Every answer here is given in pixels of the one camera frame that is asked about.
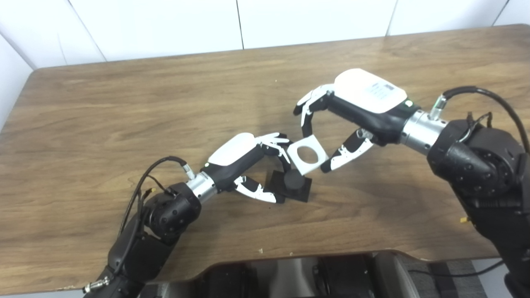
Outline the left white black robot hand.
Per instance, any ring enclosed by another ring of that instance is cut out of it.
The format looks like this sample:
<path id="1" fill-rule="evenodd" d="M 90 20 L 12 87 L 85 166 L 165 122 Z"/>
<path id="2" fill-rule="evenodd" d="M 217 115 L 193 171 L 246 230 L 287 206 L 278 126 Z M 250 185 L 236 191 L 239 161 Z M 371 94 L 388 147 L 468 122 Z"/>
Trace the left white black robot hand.
<path id="1" fill-rule="evenodd" d="M 273 204 L 283 204 L 285 197 L 261 185 L 244 173 L 264 156 L 276 156 L 284 171 L 291 169 L 285 148 L 292 144 L 287 135 L 274 132 L 255 137 L 244 132 L 237 134 L 219 147 L 200 170 L 211 181 L 212 187 L 221 193 L 236 190 L 252 199 Z"/>

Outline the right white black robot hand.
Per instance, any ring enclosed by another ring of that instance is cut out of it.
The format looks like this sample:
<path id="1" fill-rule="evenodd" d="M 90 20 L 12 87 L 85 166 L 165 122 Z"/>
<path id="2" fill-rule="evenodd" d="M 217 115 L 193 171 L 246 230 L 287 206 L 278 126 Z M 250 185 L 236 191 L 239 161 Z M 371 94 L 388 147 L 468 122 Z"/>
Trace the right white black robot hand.
<path id="1" fill-rule="evenodd" d="M 328 110 L 358 126 L 320 169 L 331 172 L 360 157 L 373 145 L 399 144 L 406 122 L 419 110 L 407 93 L 360 68 L 345 70 L 299 100 L 293 114 L 301 117 L 303 137 L 313 136 L 312 119 Z"/>

